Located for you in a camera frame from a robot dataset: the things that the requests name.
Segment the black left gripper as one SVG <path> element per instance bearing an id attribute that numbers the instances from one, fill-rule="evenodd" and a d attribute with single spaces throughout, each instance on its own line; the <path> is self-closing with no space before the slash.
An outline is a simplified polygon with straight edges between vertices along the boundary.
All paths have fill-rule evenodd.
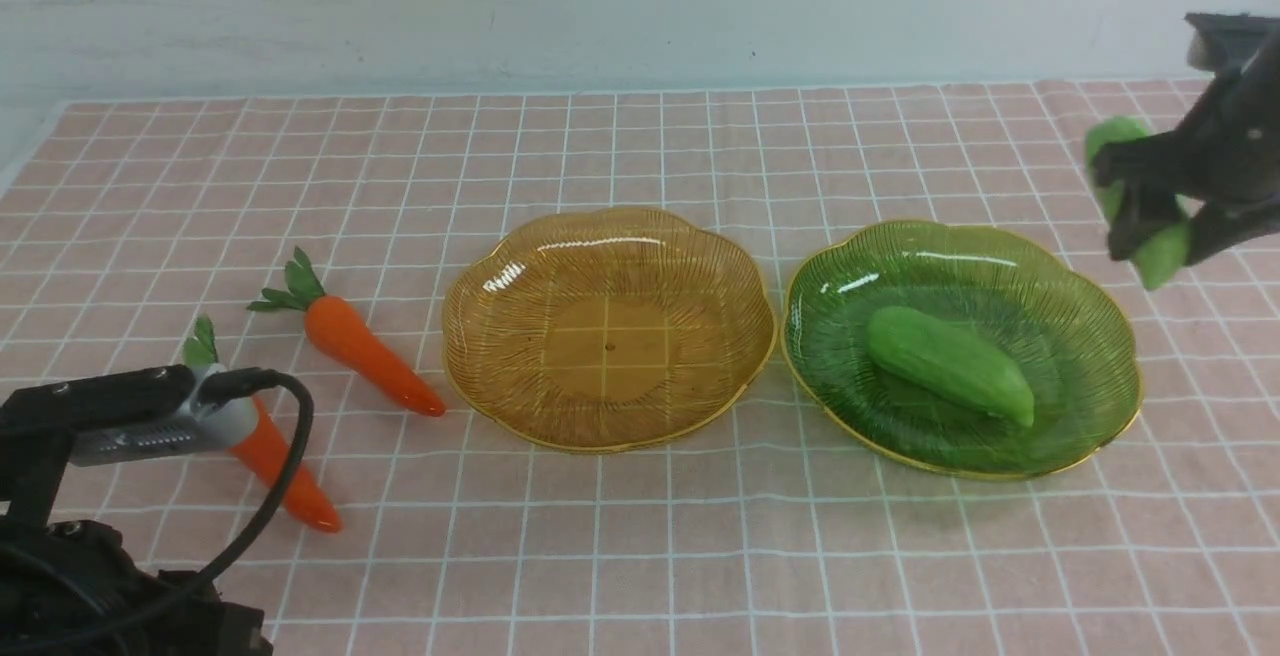
<path id="1" fill-rule="evenodd" d="M 155 366 L 38 384 L 3 404 L 5 655 L 273 652 L 264 612 L 225 601 L 215 587 L 273 519 L 271 497 L 198 571 L 146 573 L 118 529 L 92 519 L 51 519 L 77 436 L 157 418 L 195 386 L 192 370 Z M 271 387 L 269 369 L 227 368 L 209 377 L 200 395 L 225 402 Z"/>

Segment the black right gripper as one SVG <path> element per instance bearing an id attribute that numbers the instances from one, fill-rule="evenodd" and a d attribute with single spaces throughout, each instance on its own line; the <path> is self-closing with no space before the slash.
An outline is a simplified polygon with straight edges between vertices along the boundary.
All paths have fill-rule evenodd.
<path id="1" fill-rule="evenodd" d="M 1172 136 L 1091 133 L 1091 184 L 1115 261 L 1194 266 L 1279 232 L 1277 17 L 1189 12 L 1185 20 L 1187 62 L 1213 78 Z M 1179 196 L 1206 204 L 1189 219 Z"/>

